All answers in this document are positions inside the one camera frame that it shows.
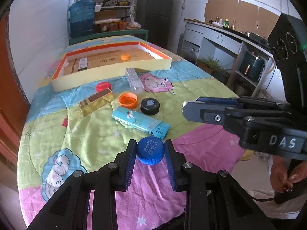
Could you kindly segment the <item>person's right hand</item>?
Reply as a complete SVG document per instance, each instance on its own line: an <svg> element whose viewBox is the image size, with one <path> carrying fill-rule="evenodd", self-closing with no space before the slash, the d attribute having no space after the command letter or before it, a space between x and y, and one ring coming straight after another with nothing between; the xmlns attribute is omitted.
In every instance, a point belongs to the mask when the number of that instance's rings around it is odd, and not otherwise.
<svg viewBox="0 0 307 230"><path fill-rule="evenodd" d="M293 188L294 183L306 179L306 161L303 161L288 175L286 159L273 156L273 165L271 168L270 182L275 192L284 193Z"/></svg>

